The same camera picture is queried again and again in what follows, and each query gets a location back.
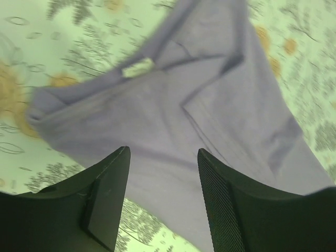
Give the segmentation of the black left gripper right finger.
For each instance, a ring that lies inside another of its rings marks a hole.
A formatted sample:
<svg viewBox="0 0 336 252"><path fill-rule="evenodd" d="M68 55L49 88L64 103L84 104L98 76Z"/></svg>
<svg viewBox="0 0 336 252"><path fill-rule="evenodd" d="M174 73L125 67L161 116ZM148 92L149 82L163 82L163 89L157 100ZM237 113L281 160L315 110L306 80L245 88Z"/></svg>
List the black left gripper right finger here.
<svg viewBox="0 0 336 252"><path fill-rule="evenodd" d="M215 251L335 251L335 188L297 195L197 155Z"/></svg>

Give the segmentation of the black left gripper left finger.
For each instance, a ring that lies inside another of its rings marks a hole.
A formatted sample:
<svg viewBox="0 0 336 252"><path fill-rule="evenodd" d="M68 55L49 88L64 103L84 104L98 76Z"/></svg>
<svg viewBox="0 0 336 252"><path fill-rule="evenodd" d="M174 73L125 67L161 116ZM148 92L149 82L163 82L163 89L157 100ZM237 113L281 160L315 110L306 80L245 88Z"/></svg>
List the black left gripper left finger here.
<svg viewBox="0 0 336 252"><path fill-rule="evenodd" d="M1 251L114 251L131 152L38 193L1 194Z"/></svg>

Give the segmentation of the purple t shirt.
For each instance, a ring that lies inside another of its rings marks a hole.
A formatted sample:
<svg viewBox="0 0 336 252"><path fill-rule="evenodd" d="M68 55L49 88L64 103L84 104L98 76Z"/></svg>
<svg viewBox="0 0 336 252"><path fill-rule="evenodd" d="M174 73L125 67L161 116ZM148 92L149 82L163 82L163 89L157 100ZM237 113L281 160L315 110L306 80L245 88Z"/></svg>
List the purple t shirt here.
<svg viewBox="0 0 336 252"><path fill-rule="evenodd" d="M143 58L154 61L153 70L122 75ZM245 1L178 1L121 68L69 87L38 88L27 120L84 167L128 146L126 197L199 250L213 250L200 148L287 192L333 185L282 98Z"/></svg>

